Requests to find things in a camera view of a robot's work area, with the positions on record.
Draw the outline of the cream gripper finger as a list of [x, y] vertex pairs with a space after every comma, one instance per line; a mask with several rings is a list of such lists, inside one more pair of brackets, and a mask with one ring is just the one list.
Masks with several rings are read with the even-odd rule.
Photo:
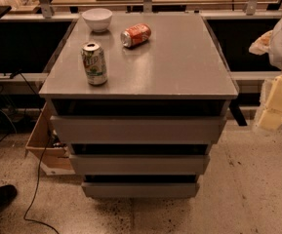
[[267, 31], [262, 36], [260, 36], [254, 43], [249, 47], [249, 52], [254, 55], [263, 55], [268, 52], [270, 46], [270, 38], [272, 35], [272, 30]]
[[282, 74], [264, 81], [260, 103], [257, 127], [266, 131], [277, 130], [282, 125]]

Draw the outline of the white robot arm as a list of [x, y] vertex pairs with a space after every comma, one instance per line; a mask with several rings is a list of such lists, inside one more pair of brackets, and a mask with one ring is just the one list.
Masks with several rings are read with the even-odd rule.
[[[249, 47], [255, 55], [268, 54], [272, 66], [282, 71], [282, 18]], [[282, 125], [282, 74], [264, 81], [261, 105], [255, 116], [255, 128], [275, 131]]]

